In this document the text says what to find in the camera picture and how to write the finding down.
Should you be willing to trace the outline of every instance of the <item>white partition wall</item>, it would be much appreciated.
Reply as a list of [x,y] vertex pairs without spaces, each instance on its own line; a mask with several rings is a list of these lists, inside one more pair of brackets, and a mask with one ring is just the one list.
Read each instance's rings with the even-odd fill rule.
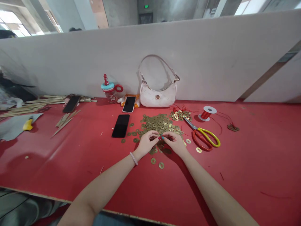
[[[177,99],[236,101],[301,37],[301,10],[0,40],[0,65],[36,94],[104,97],[103,74],[137,93],[158,54],[177,72]],[[153,89],[171,75],[156,59]]]
[[245,101],[301,103],[301,51]]

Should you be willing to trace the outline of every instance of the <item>phone screen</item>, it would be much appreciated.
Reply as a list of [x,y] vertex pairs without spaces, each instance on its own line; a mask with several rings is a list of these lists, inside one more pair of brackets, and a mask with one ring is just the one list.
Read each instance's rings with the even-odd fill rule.
[[78,102],[80,101],[80,99],[81,99],[80,96],[71,97],[70,100],[68,101],[68,104],[63,109],[63,112],[64,113],[73,112],[73,110],[75,109],[75,107],[78,104]]
[[135,101],[136,101],[136,97],[127,97],[122,111],[133,112]]
[[119,115],[112,133],[112,137],[125,137],[128,124],[129,115]]

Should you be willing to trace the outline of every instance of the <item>bracelet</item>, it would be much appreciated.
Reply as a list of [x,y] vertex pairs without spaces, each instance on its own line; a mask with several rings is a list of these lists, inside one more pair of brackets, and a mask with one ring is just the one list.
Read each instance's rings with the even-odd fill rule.
[[131,155],[131,157],[132,157],[132,159],[134,160],[135,164],[138,165],[138,162],[136,161],[136,159],[135,159],[133,153],[130,152],[129,154]]

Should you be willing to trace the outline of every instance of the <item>bag handle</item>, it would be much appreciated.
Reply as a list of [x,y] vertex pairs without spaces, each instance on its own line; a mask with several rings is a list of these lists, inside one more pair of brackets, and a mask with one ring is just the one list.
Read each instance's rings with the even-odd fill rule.
[[142,62],[144,61],[144,59],[145,59],[145,58],[148,58],[148,57],[156,57],[156,58],[159,58],[160,60],[162,60],[162,61],[166,64],[166,66],[170,69],[170,71],[172,72],[172,74],[175,76],[175,80],[174,80],[173,82],[171,82],[171,83],[169,84],[168,87],[170,87],[170,85],[171,85],[172,83],[175,83],[176,81],[179,81],[179,80],[180,80],[180,77],[179,77],[179,76],[175,73],[175,71],[174,71],[174,70],[166,63],[165,60],[163,60],[161,57],[159,57],[159,56],[156,55],[156,54],[150,54],[150,55],[147,55],[146,57],[144,57],[144,58],[142,59],[142,61],[141,61],[140,64],[139,64],[139,67],[138,67],[139,75],[142,77],[142,83],[144,83],[144,84],[147,85],[147,82],[145,81],[145,79],[144,79],[144,77],[143,77],[143,74],[142,74],[141,71],[140,71],[140,66],[141,66]]

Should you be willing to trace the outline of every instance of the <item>woman's left hand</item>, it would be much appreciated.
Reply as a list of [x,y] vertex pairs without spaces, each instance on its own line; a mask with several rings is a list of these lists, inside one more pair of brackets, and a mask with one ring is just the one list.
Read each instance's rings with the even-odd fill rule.
[[143,156],[145,156],[149,151],[155,146],[159,139],[159,133],[155,130],[148,131],[141,137],[137,149],[133,152],[135,159],[139,161]]

